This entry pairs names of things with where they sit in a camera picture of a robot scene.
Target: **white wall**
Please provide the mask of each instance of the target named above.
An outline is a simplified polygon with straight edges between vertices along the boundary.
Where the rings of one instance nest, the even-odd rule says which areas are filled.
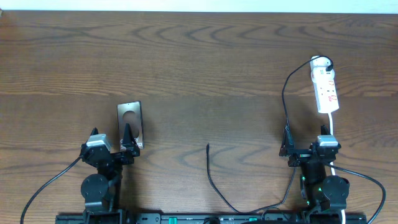
[[[0,0],[3,10],[398,14],[398,0]]]

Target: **wood grain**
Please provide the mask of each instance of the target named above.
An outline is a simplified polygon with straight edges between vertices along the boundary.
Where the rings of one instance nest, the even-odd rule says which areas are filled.
[[[146,148],[124,170],[124,208],[230,212],[278,202],[292,169],[278,157],[286,76],[312,55],[334,60],[340,110],[336,164],[381,181],[375,223],[397,223],[398,16],[7,11],[0,18],[0,223],[17,223],[31,195],[71,163],[91,129],[117,145],[116,105],[142,101]],[[308,68],[289,81],[298,144],[317,113]],[[26,223],[84,209],[78,163],[47,187]],[[381,191],[351,182],[348,211],[370,217]],[[283,209],[305,206],[298,179]]]

